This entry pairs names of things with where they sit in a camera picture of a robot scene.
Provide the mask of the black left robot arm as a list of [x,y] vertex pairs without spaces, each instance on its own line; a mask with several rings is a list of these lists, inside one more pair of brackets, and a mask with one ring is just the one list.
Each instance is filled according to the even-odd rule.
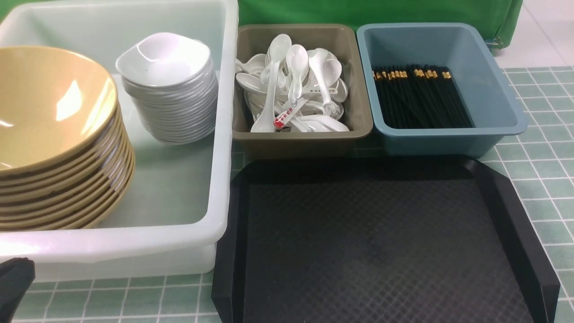
[[35,262],[12,258],[0,264],[0,321],[10,323],[35,280]]

